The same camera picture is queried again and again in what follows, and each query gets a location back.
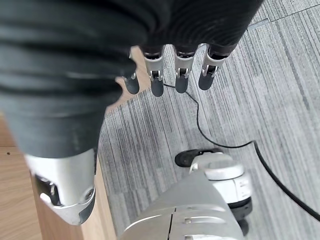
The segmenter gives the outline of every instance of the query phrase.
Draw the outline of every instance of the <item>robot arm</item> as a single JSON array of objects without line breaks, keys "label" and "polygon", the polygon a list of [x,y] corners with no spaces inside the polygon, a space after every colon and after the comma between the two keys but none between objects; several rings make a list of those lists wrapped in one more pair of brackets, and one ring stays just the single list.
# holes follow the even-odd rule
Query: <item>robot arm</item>
[{"label": "robot arm", "polygon": [[1,0],[0,108],[36,176],[41,199],[83,223],[95,198],[95,149],[124,76],[139,89],[132,46],[143,51],[151,89],[163,93],[163,47],[175,47],[176,89],[207,44],[199,87],[237,46],[262,0]]}]

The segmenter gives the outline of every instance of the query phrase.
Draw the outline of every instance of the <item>striped carpet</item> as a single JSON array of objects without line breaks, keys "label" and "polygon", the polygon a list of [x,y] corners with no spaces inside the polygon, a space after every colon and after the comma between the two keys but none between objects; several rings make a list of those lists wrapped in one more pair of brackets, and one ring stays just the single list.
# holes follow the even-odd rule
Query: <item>striped carpet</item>
[{"label": "striped carpet", "polygon": [[[200,125],[222,144],[256,139],[279,178],[320,211],[320,0],[267,0],[212,88],[197,86],[198,51],[188,91],[200,102]],[[175,79],[173,50],[165,51],[165,82]],[[198,132],[196,105],[186,94],[149,90],[107,113],[98,155],[120,235],[159,194],[183,179],[177,153],[212,148]],[[250,173],[253,212],[248,240],[315,240],[320,223],[270,179],[252,146],[225,150]]]}]

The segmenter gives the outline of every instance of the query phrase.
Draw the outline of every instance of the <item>black cable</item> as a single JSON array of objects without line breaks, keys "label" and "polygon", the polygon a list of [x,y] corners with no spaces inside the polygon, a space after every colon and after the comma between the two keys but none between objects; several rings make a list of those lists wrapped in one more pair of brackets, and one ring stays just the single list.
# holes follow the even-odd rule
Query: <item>black cable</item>
[{"label": "black cable", "polygon": [[[175,86],[169,85],[164,83],[163,84],[166,87],[169,88],[173,88],[175,89]],[[199,102],[189,93],[189,92],[185,92],[195,103],[196,103],[196,125],[198,130],[200,131],[201,135],[208,140],[210,143],[217,145],[221,148],[227,148],[227,149],[239,149],[245,146],[248,146],[250,144],[254,145],[254,149],[255,152],[261,162],[261,164],[263,165],[264,169],[267,171],[267,173],[270,175],[270,177],[273,179],[273,181],[278,185],[278,187],[289,197],[291,198],[296,204],[298,204],[303,210],[305,210],[308,214],[310,214],[312,217],[314,217],[316,220],[318,220],[320,222],[320,214],[317,213],[315,210],[313,210],[311,207],[309,207],[307,204],[305,204],[301,199],[299,199],[295,194],[293,194],[280,180],[279,178],[273,173],[273,171],[270,169],[270,167],[268,166],[268,164],[266,163],[265,159],[263,158],[258,143],[256,140],[251,140],[245,144],[239,145],[239,146],[227,146],[227,145],[222,145],[219,144],[213,140],[211,140],[210,138],[208,138],[204,132],[202,131],[200,124],[199,124]]]}]

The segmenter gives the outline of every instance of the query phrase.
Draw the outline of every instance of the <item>white plastic casing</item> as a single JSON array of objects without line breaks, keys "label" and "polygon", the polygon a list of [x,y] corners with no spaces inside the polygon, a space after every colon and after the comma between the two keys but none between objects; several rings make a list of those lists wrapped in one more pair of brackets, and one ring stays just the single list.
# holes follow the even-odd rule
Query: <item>white plastic casing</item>
[{"label": "white plastic casing", "polygon": [[227,204],[237,203],[251,197],[251,178],[242,164],[221,152],[204,153],[196,156],[190,172],[203,170],[212,185],[222,195]]}]

